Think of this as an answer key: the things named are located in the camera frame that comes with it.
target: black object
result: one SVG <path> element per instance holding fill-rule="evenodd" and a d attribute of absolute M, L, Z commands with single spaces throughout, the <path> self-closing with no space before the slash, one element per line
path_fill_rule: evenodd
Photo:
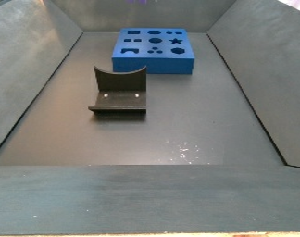
<path fill-rule="evenodd" d="M 97 84 L 97 112 L 146 112 L 146 67 L 127 73 L 111 73 L 93 68 Z"/>

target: gray wall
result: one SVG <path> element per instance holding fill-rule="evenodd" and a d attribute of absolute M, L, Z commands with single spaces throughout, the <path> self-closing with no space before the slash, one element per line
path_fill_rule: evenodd
<path fill-rule="evenodd" d="M 0 143 L 80 33 L 49 1 L 0 5 Z"/>
<path fill-rule="evenodd" d="M 300 11 L 238 0 L 208 31 L 287 163 L 300 167 Z"/>
<path fill-rule="evenodd" d="M 53 0 L 83 31 L 117 31 L 123 27 L 184 28 L 206 32 L 235 0 Z"/>

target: circular hole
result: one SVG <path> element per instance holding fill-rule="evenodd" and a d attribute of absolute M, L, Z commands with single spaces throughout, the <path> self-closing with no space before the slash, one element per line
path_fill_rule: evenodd
<path fill-rule="evenodd" d="M 171 51 L 172 51 L 172 53 L 175 53 L 178 55 L 184 53 L 184 49 L 183 48 L 172 48 Z"/>
<path fill-rule="evenodd" d="M 158 43 L 162 42 L 162 40 L 160 40 L 159 38 L 151 38 L 151 39 L 148 40 L 148 42 L 150 42 L 150 43 L 154 43 L 154 44 L 158 44 Z"/>

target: shape sorter block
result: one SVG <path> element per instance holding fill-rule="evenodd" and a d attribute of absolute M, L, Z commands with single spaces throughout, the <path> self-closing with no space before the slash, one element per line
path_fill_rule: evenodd
<path fill-rule="evenodd" d="M 113 72 L 146 66 L 150 74 L 191 74 L 194 54 L 184 29 L 121 28 L 112 51 Z"/>

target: bin floor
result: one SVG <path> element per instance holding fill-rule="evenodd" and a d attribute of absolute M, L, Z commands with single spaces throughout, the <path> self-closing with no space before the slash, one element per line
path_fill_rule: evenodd
<path fill-rule="evenodd" d="M 147 75 L 144 118 L 96 117 L 92 67 L 117 33 L 84 33 L 0 148 L 0 165 L 282 165 L 206 34 L 191 75 Z"/>

